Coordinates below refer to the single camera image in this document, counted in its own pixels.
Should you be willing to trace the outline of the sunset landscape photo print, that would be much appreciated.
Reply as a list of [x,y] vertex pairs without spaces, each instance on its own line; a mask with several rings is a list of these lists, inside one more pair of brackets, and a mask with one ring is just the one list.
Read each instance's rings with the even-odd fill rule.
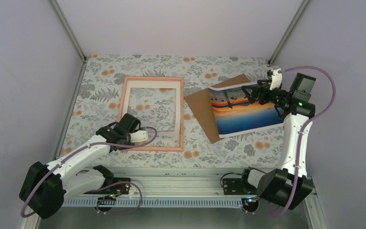
[[250,104],[241,86],[257,83],[242,83],[233,86],[208,88],[215,122],[220,138],[232,137],[283,125],[273,103]]

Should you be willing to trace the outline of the white photo mat border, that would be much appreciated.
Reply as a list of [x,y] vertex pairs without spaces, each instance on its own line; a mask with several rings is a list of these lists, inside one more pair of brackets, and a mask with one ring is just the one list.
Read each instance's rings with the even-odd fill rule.
[[158,135],[178,137],[181,130],[183,79],[129,77],[125,81],[122,114],[137,117]]

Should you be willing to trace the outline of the brown cardboard backing board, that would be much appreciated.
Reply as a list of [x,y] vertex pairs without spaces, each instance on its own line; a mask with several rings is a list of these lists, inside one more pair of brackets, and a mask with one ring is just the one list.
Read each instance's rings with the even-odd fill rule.
[[[216,88],[222,88],[249,82],[249,78],[245,74],[241,74],[221,83],[215,84],[214,86]],[[214,144],[222,140],[222,138],[219,137],[213,109],[211,103],[209,102],[208,89],[206,88],[191,95],[185,96],[184,100],[191,109],[195,119],[199,123],[199,127],[202,128],[209,142]]]

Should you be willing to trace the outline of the pink wooden picture frame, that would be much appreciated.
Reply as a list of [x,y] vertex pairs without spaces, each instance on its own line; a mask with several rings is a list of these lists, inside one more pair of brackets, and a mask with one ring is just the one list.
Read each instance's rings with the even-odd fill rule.
[[[131,76],[127,76],[124,79],[124,85],[122,89],[122,96],[120,100],[120,109],[119,109],[119,117],[121,118],[125,114],[122,114],[122,107],[123,107],[123,93],[125,92],[125,81]],[[184,79],[183,79],[183,94],[182,94],[182,103],[184,104]],[[183,130],[183,110],[182,110],[182,116],[181,116],[181,130],[178,137],[166,137],[166,136],[160,136],[158,135],[158,132],[155,134],[152,130],[149,130],[149,139],[147,142],[142,143],[136,143],[136,145],[144,144],[143,147],[136,147],[135,151],[170,151],[170,152],[182,152],[184,150],[184,130]]]

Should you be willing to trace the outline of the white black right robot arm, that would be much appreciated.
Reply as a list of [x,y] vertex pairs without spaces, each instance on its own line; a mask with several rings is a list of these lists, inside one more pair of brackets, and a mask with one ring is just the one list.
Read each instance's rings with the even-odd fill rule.
[[276,76],[241,87],[250,103],[274,104],[284,120],[285,131],[278,167],[268,173],[245,169],[239,181],[244,194],[254,192],[259,198],[293,210],[312,192],[314,185],[307,179],[305,154],[315,116],[315,105],[309,102],[315,81],[314,77],[297,73],[288,91],[281,89]]

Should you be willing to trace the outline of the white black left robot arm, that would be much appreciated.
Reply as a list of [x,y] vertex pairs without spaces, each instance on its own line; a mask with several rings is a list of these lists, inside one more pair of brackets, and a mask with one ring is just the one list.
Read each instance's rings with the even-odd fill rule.
[[54,215],[64,202],[85,193],[108,193],[115,199],[127,192],[128,179],[115,180],[113,173],[103,165],[87,170],[94,160],[113,151],[131,149],[138,142],[148,140],[147,131],[139,119],[125,114],[120,121],[99,128],[83,145],[71,153],[43,164],[36,162],[29,167],[20,189],[19,198],[24,202],[21,216],[29,207],[32,212],[47,219]]

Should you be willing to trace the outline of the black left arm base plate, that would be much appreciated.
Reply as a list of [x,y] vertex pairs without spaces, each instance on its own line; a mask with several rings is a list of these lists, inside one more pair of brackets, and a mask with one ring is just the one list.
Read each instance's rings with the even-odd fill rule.
[[[130,182],[131,179],[129,177],[114,177],[112,183],[128,181]],[[103,194],[103,195],[128,195],[130,191],[130,184],[118,184],[112,185],[101,191],[89,191],[85,192],[84,194]]]

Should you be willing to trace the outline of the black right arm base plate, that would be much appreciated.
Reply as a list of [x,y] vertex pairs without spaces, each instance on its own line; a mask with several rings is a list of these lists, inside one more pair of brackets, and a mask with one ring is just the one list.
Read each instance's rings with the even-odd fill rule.
[[241,178],[223,178],[224,195],[256,195],[257,189]]

